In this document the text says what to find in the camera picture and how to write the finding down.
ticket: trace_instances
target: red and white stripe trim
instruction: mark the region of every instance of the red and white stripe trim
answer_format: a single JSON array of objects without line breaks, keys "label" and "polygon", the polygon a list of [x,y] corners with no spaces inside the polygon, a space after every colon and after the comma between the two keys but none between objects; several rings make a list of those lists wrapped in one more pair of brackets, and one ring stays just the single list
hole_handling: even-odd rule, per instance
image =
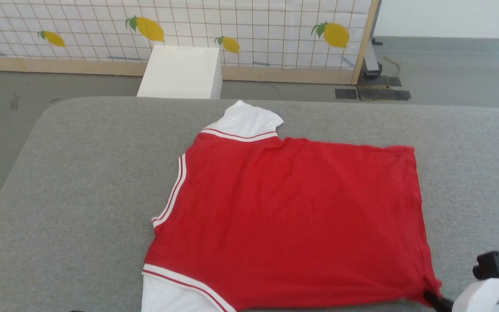
[{"label": "red and white stripe trim", "polygon": [[269,131],[261,134],[257,134],[256,136],[237,136],[236,134],[230,134],[226,132],[222,132],[220,130],[216,130],[213,128],[205,128],[203,129],[200,133],[208,133],[208,134],[213,134],[215,136],[221,137],[221,138],[226,138],[230,140],[237,140],[241,142],[254,142],[258,140],[263,140],[263,139],[268,139],[268,138],[273,138],[273,137],[278,137],[279,135],[275,131]]},{"label": "red and white stripe trim", "polygon": [[157,227],[159,224],[162,224],[166,221],[168,216],[171,214],[172,208],[175,205],[176,197],[178,196],[178,192],[184,184],[184,180],[186,180],[186,154],[182,154],[178,158],[178,177],[176,178],[175,185],[172,187],[171,194],[168,196],[167,205],[163,212],[158,216],[151,219],[151,223],[153,227]]},{"label": "red and white stripe trim", "polygon": [[163,282],[174,286],[194,290],[206,297],[219,311],[236,312],[236,310],[232,308],[228,302],[219,296],[218,293],[214,292],[214,290],[212,290],[209,286],[200,281],[189,278],[188,276],[151,264],[144,264],[142,274],[158,278]]}]

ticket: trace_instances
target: gray cushioned table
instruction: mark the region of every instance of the gray cushioned table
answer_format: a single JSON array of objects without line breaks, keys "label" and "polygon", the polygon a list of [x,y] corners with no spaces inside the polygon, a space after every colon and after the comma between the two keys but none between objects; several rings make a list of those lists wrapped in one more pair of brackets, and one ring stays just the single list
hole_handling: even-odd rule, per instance
[{"label": "gray cushioned table", "polygon": [[[0,192],[0,311],[139,311],[150,220],[168,199],[177,157],[233,103],[88,97],[48,109]],[[446,296],[474,281],[479,253],[499,249],[499,109],[248,103],[285,120],[281,137],[414,146]]]}]

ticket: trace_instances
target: white box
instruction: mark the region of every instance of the white box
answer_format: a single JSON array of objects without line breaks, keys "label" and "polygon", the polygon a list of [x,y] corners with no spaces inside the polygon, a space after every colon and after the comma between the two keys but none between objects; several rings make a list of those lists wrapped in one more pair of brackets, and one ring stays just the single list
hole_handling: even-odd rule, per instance
[{"label": "white box", "polygon": [[218,48],[156,45],[137,96],[219,99],[221,89]]}]

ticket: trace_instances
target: wooden base board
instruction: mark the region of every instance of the wooden base board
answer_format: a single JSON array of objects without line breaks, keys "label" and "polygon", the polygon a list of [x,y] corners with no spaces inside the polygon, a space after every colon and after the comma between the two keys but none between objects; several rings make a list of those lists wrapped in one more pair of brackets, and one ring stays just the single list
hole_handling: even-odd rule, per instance
[{"label": "wooden base board", "polygon": [[[0,57],[0,71],[143,76],[147,63],[97,62],[63,59],[20,59]],[[292,83],[353,83],[353,71],[334,69],[279,69],[222,67],[224,80]]]}]

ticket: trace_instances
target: lemon print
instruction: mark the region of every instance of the lemon print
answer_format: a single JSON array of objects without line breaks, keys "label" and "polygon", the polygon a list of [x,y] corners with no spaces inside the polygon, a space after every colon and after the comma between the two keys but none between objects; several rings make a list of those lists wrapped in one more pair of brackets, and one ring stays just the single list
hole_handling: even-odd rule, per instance
[{"label": "lemon print", "polygon": [[222,46],[224,47],[224,49],[226,49],[226,51],[236,54],[240,53],[240,45],[236,40],[230,37],[224,37],[224,36],[217,37],[215,38],[215,42],[218,42],[219,45],[222,44]]},{"label": "lemon print", "polygon": [[311,34],[317,31],[319,38],[324,33],[324,40],[331,46],[337,48],[345,48],[350,40],[350,33],[344,26],[336,23],[317,24],[311,29]]},{"label": "lemon print", "polygon": [[157,24],[153,20],[149,20],[142,16],[134,16],[131,18],[127,18],[124,23],[127,28],[129,24],[130,28],[132,28],[134,31],[136,31],[137,27],[138,30],[140,30],[140,33],[147,39],[150,39],[151,41],[165,42],[165,32],[163,31],[163,28],[161,28],[161,26],[159,26],[159,24]]},{"label": "lemon print", "polygon": [[47,39],[49,43],[53,44],[54,46],[56,45],[57,47],[65,47],[65,42],[63,41],[63,38],[59,36],[56,33],[52,32],[46,32],[42,30],[41,32],[38,32],[38,37],[41,37],[42,39]]}]

